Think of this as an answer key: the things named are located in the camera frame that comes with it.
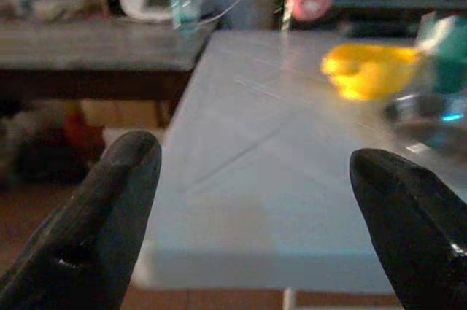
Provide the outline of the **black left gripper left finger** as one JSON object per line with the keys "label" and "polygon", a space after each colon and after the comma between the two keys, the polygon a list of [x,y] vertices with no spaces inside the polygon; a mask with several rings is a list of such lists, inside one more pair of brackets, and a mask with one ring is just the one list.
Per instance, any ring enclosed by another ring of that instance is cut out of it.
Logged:
{"label": "black left gripper left finger", "polygon": [[3,309],[119,309],[158,187],[162,149],[120,136],[1,277]]}

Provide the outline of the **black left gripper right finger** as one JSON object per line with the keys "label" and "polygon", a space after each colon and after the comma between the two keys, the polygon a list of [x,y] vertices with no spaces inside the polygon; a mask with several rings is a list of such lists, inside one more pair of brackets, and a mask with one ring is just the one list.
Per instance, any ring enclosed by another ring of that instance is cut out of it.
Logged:
{"label": "black left gripper right finger", "polygon": [[466,308],[466,203],[432,171],[360,149],[350,181],[371,243],[404,309]]}

